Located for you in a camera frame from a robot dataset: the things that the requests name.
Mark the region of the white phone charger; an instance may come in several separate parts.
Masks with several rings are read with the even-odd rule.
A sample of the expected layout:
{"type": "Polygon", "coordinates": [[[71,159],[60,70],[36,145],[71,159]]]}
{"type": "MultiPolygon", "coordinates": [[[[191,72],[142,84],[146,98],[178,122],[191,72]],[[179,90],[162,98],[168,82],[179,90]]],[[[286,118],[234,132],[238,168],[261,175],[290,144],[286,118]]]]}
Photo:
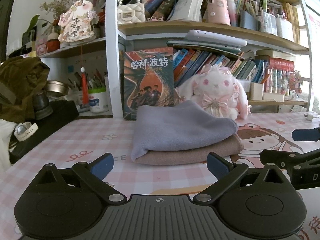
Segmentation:
{"type": "Polygon", "coordinates": [[[308,113],[305,113],[304,116],[306,117],[306,120],[312,122],[313,119],[319,119],[320,118],[320,115],[316,112],[308,112],[308,113]]]}

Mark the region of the white pen holder cup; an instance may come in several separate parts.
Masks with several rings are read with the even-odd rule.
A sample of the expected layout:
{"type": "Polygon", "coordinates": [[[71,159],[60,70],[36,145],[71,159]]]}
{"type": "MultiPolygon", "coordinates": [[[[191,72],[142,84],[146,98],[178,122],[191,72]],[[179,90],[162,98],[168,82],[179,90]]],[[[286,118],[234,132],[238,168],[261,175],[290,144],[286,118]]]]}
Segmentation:
{"type": "Polygon", "coordinates": [[[92,113],[103,113],[108,111],[106,87],[88,90],[88,103],[92,113]]]}

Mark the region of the white wrist watch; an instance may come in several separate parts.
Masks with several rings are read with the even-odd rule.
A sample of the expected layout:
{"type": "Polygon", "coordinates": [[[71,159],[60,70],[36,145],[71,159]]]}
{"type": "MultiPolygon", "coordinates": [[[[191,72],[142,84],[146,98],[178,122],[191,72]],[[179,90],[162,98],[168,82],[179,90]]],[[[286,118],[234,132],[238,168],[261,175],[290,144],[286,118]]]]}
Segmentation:
{"type": "Polygon", "coordinates": [[[25,122],[18,124],[15,127],[14,136],[18,141],[25,141],[30,138],[37,130],[38,126],[36,123],[25,122]]]}

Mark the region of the pink bunny plush toy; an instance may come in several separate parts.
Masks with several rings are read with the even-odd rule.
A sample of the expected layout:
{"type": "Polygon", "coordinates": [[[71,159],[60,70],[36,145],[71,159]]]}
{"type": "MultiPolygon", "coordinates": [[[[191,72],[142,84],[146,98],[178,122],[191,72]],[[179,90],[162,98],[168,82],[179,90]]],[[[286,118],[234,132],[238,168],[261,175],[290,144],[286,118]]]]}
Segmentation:
{"type": "Polygon", "coordinates": [[[247,94],[229,68],[219,64],[204,65],[198,74],[176,88],[180,102],[197,103],[218,118],[245,119],[250,113],[247,94]]]}

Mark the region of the red tassel charm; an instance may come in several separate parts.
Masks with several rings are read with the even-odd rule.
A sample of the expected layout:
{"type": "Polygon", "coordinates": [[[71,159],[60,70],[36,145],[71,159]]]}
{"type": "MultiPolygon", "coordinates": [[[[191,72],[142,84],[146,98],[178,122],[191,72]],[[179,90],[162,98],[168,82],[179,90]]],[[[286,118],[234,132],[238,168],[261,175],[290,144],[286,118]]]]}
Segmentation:
{"type": "Polygon", "coordinates": [[[81,67],[81,83],[82,83],[82,102],[84,105],[88,104],[88,87],[85,68],[81,67]]]}

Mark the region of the metal bowl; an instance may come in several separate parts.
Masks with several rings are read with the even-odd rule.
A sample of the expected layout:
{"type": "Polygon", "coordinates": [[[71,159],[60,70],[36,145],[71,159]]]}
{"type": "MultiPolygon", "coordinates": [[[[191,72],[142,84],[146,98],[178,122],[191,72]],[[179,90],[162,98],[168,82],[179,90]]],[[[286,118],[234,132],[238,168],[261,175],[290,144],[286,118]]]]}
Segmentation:
{"type": "Polygon", "coordinates": [[[67,95],[69,91],[69,87],[65,83],[56,80],[48,80],[44,89],[58,96],[67,95]]]}

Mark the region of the white garment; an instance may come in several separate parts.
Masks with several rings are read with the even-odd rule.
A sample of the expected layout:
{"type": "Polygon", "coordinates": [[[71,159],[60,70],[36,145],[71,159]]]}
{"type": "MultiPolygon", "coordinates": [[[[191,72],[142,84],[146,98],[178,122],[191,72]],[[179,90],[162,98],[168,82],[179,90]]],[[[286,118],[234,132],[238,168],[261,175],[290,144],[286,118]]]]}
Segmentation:
{"type": "Polygon", "coordinates": [[[9,143],[16,123],[0,120],[0,172],[3,173],[11,167],[9,157],[9,143]]]}

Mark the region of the Harry Potter book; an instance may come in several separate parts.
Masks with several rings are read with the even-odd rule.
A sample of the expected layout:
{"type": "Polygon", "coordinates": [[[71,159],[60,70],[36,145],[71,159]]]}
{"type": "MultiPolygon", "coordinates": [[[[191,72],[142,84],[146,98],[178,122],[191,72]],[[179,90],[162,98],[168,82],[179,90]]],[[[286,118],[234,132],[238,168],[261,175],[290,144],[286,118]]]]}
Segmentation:
{"type": "Polygon", "coordinates": [[[172,56],[172,47],[127,51],[124,54],[124,119],[135,120],[140,106],[174,105],[172,56]]]}

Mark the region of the olive green garment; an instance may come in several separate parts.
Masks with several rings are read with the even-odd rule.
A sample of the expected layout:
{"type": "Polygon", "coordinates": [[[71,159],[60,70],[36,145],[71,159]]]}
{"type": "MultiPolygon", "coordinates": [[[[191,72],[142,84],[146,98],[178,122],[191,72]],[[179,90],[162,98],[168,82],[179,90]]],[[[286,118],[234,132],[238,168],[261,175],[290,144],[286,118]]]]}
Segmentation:
{"type": "Polygon", "coordinates": [[[35,118],[33,96],[47,82],[49,67],[39,57],[12,57],[1,65],[1,97],[12,93],[16,100],[1,102],[1,119],[22,123],[35,118]]]}

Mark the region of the white tablet on shelf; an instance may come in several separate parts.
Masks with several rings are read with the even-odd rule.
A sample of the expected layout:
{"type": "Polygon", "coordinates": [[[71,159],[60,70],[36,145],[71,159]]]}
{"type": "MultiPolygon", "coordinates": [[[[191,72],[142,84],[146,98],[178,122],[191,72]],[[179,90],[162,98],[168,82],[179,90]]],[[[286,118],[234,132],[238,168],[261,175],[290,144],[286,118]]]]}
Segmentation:
{"type": "Polygon", "coordinates": [[[225,44],[227,46],[234,46],[239,48],[247,45],[247,41],[241,38],[196,29],[189,30],[185,36],[185,39],[189,41],[225,44]]]}

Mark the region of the pink bunny sign ornament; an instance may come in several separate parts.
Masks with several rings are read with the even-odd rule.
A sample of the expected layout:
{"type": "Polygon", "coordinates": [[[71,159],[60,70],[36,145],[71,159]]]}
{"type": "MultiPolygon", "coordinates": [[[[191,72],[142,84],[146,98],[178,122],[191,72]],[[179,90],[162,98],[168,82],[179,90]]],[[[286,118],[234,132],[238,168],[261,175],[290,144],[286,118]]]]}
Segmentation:
{"type": "Polygon", "coordinates": [[[69,10],[60,15],[58,25],[63,28],[58,39],[60,42],[76,45],[96,38],[91,22],[97,14],[93,4],[87,0],[73,3],[69,10]]]}

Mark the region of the pink cylinder container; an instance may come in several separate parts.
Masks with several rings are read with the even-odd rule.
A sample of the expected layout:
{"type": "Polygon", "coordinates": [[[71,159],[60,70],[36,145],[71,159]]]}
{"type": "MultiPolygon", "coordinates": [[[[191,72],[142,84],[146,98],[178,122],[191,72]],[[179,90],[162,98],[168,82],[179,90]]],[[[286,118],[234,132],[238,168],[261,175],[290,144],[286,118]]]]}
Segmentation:
{"type": "Polygon", "coordinates": [[[208,0],[207,15],[209,23],[231,25],[227,0],[208,0]]]}

